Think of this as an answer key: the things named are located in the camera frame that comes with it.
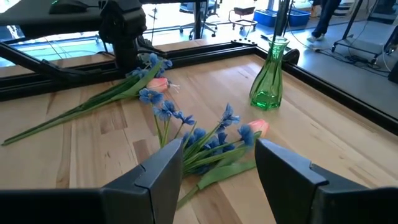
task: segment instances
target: blue container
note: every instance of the blue container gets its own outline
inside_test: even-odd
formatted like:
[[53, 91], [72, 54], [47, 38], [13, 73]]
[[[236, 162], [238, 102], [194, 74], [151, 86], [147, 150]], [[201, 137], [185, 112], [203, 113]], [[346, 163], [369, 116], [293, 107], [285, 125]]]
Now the blue container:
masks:
[[289, 25], [290, 26], [305, 26], [310, 19], [309, 12], [300, 11], [297, 9], [292, 9], [289, 15]]
[[277, 12], [269, 9], [255, 10], [253, 20], [264, 26], [274, 27], [276, 22], [276, 14]]

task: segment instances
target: sneaker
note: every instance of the sneaker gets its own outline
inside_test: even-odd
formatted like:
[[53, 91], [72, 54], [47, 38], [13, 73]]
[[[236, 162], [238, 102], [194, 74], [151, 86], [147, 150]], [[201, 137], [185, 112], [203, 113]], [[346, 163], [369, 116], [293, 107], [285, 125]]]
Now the sneaker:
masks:
[[315, 41], [323, 41], [324, 38], [325, 38], [324, 34], [321, 34], [321, 36], [319, 37], [314, 37], [313, 35], [310, 35], [309, 37], [307, 37], [307, 41], [314, 43]]

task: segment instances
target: glass vase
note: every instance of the glass vase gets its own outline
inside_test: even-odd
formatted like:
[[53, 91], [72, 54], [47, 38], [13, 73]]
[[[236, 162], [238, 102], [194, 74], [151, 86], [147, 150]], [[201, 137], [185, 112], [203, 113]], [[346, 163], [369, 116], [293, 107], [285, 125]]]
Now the glass vase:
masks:
[[251, 104], [263, 110], [278, 108], [282, 101], [282, 57], [289, 43], [285, 37], [269, 40], [267, 60], [250, 90]]

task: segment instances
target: wooden tabletop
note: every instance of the wooden tabletop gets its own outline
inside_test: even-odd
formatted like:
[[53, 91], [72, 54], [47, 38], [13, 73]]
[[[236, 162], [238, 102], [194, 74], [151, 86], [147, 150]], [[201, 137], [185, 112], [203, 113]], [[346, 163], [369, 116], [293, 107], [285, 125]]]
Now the wooden tabletop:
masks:
[[[159, 48], [204, 44], [205, 40], [196, 40]], [[93, 55], [57, 63], [72, 66], [102, 60], [110, 58]], [[398, 185], [398, 138], [289, 74], [283, 77], [284, 96], [279, 109], [261, 111], [250, 106], [249, 90], [263, 63], [258, 56], [247, 55], [169, 70], [166, 76], [181, 89], [179, 93], [169, 90], [166, 96], [178, 109], [193, 114], [201, 128], [213, 128], [229, 102], [241, 115], [241, 123], [265, 119], [271, 125], [267, 139], [332, 172], [368, 187]], [[5, 71], [12, 75], [22, 69], [2, 68], [0, 73]], [[53, 118], [111, 85], [102, 83], [0, 103], [0, 141]], [[10, 146], [0, 146], [0, 189], [102, 186], [158, 150], [151, 114], [150, 107], [126, 100]], [[173, 131], [177, 125], [172, 123]], [[237, 138], [236, 128], [229, 128], [230, 139]], [[181, 193], [195, 181], [194, 177], [186, 179]], [[254, 169], [200, 192], [176, 213], [175, 223], [275, 221]]]

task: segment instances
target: tulip bud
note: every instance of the tulip bud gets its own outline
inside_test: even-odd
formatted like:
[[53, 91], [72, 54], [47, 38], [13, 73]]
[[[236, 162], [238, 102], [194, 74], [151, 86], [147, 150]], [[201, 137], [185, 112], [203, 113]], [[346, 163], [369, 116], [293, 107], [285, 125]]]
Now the tulip bud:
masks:
[[166, 91], [169, 88], [169, 81], [167, 78], [154, 78], [147, 84], [148, 90], [155, 90], [159, 93]]
[[264, 138], [269, 129], [269, 124], [266, 121], [264, 121], [263, 119], [258, 119], [258, 120], [252, 121], [252, 122], [248, 123], [248, 125], [250, 126], [251, 130], [254, 133], [261, 131], [261, 135], [259, 136], [259, 138]]

